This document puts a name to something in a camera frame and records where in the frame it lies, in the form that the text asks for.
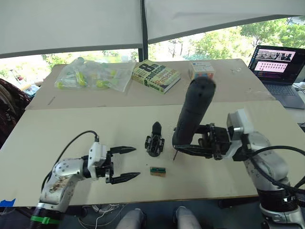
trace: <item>laptop screen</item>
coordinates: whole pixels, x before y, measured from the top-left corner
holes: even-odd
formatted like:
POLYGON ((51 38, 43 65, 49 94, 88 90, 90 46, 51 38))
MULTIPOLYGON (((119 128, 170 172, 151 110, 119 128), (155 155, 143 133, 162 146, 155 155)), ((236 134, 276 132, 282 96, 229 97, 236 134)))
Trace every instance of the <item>laptop screen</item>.
POLYGON ((305 49, 257 45, 250 70, 264 83, 292 84, 305 63, 305 49))

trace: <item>green cable tie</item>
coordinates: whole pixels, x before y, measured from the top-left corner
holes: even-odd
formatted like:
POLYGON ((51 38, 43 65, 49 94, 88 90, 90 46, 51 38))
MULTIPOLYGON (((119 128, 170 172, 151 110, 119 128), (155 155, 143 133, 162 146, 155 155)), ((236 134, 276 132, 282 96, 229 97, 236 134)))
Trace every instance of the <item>green cable tie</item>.
POLYGON ((51 219, 50 217, 32 216, 30 219, 32 221, 40 222, 42 224, 60 224, 61 223, 60 220, 51 219))

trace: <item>table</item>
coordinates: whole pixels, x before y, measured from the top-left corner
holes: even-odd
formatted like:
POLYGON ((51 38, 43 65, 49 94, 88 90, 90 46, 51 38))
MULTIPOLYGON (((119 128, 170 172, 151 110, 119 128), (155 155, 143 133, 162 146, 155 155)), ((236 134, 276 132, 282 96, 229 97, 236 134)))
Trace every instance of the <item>table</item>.
MULTIPOLYGON (((301 97, 301 99, 303 100, 303 102, 305 103, 305 94, 302 91, 299 91, 298 94, 301 97)), ((286 108, 286 111, 292 116, 292 118, 297 123, 305 123, 305 110, 286 108)))
MULTIPOLYGON (((133 146, 125 155, 115 155, 115 175, 141 172, 129 182, 110 185, 104 178, 78 183, 72 205, 113 202, 142 202, 196 198, 226 198, 256 195, 242 162, 214 161, 182 153, 173 161, 171 145, 181 105, 96 107, 27 110, 0 151, 0 199, 16 198, 15 206, 35 206, 44 176, 66 144, 78 133, 95 130, 108 147, 133 146), (144 149, 146 136, 159 121, 165 139, 164 151, 157 158, 144 149), (166 177, 150 175, 150 166, 165 167, 166 177)), ((305 133, 278 101, 214 102, 202 124, 226 125, 229 112, 245 108, 254 127, 272 145, 295 146, 305 150, 305 133)), ((91 135, 71 145, 63 157, 87 154, 91 135)), ((289 179, 294 185, 305 172, 304 158, 294 152, 281 152, 289 164, 289 179)))
MULTIPOLYGON (((241 59, 208 61, 216 71, 214 81, 217 88, 213 102, 275 100, 241 59)), ((101 91, 60 90, 54 87, 54 83, 65 64, 55 65, 27 109, 183 104, 185 93, 191 82, 187 75, 189 61, 160 63, 179 70, 182 77, 164 95, 133 80, 130 81, 124 93, 118 93, 113 89, 101 91)))

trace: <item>white canopy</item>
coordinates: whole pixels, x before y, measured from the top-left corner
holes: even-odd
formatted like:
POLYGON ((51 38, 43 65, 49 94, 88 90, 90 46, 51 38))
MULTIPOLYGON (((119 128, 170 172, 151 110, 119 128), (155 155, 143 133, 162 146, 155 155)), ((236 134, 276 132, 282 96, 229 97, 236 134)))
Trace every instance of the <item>white canopy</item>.
POLYGON ((0 0, 0 57, 141 47, 139 0, 0 0))
POLYGON ((305 0, 145 0, 148 43, 305 15, 305 0))
MULTIPOLYGON (((305 0, 145 0, 145 11, 155 43, 305 15, 305 0)), ((0 0, 0 58, 141 47, 140 0, 0 0)))

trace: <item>plastic bag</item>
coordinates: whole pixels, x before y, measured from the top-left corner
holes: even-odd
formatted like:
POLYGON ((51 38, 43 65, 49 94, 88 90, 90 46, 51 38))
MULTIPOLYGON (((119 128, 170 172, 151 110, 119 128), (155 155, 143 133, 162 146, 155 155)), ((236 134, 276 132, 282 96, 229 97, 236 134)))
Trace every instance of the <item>plastic bag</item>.
POLYGON ((55 87, 59 89, 113 88, 124 92, 134 66, 134 62, 105 64, 86 61, 79 57, 62 69, 55 87))

